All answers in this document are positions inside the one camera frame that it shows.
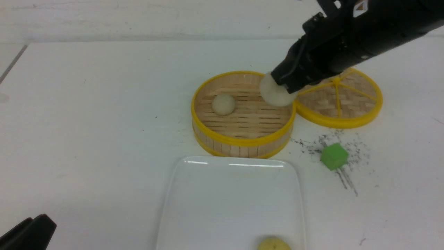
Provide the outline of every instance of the white dumpling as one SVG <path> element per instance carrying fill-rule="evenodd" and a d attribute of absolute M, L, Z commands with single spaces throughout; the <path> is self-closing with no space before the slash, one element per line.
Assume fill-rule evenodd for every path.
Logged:
<path fill-rule="evenodd" d="M 296 99 L 297 92 L 288 94 L 284 86 L 278 85 L 271 72 L 268 72 L 259 85 L 261 96 L 271 106 L 283 107 L 290 105 Z"/>
<path fill-rule="evenodd" d="M 231 95 L 220 94 L 213 99 L 211 107 L 213 108 L 213 112 L 217 115 L 226 116 L 234 111 L 236 108 L 236 101 Z"/>

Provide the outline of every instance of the sticker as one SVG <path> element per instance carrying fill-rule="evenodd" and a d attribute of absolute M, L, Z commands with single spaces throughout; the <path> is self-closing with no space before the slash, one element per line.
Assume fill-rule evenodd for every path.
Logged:
<path fill-rule="evenodd" d="M 369 10 L 369 0 L 362 0 L 353 7 L 353 17 L 358 17 Z"/>

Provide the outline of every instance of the white wall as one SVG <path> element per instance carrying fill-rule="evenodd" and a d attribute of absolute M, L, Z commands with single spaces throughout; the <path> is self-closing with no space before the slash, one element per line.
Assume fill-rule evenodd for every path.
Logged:
<path fill-rule="evenodd" d="M 297 37 L 320 10 L 316 0 L 1 0 L 0 43 Z"/>

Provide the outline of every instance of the black object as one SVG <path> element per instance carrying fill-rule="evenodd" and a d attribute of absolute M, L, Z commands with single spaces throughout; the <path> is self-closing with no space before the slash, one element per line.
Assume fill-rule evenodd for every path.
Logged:
<path fill-rule="evenodd" d="M 317 0 L 322 13 L 271 72 L 289 93 L 424 36 L 444 25 L 444 0 Z"/>
<path fill-rule="evenodd" d="M 56 227 L 46 214 L 27 218 L 0 238 L 0 250 L 45 250 Z"/>

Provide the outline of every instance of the yellow spoke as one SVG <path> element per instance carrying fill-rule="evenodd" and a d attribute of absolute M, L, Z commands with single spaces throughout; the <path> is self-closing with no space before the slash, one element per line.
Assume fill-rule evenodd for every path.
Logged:
<path fill-rule="evenodd" d="M 331 85 L 333 85 L 333 82 L 329 82 L 329 83 L 323 84 L 323 85 L 314 86 L 311 89 L 308 89 L 306 91 L 303 91 L 303 92 L 299 93 L 298 95 L 299 96 L 305 95 L 306 93 L 312 92 L 312 91 L 314 91 L 316 89 L 320 89 L 320 88 L 323 88 L 323 87 L 328 87 L 328 86 L 331 86 Z"/>
<path fill-rule="evenodd" d="M 346 89 L 351 89 L 351 90 L 357 92 L 357 93 L 360 94 L 360 95 L 363 95 L 363 96 L 365 96 L 365 97 L 367 97 L 367 98 L 370 98 L 371 100 L 373 100 L 373 101 L 375 101 L 375 102 L 378 101 L 376 98 L 374 98 L 374 97 L 372 97 L 372 96 L 370 96 L 370 95 L 368 95 L 368 94 L 366 94 L 366 93 L 364 93 L 364 92 L 362 92 L 362 91 L 360 91 L 360 90 L 357 90 L 357 89 L 355 89 L 355 88 L 353 88 L 353 87 L 350 87 L 350 86 L 345 85 L 345 84 L 343 84 L 343 83 L 340 83 L 339 85 L 341 85 L 342 87 L 344 87 L 344 88 L 346 88 Z"/>
<path fill-rule="evenodd" d="M 335 84 L 334 87 L 335 87 L 335 89 L 336 89 L 337 117 L 340 118 L 340 117 L 341 117 L 341 101 L 339 100 L 339 88 L 338 88 L 338 84 Z"/>

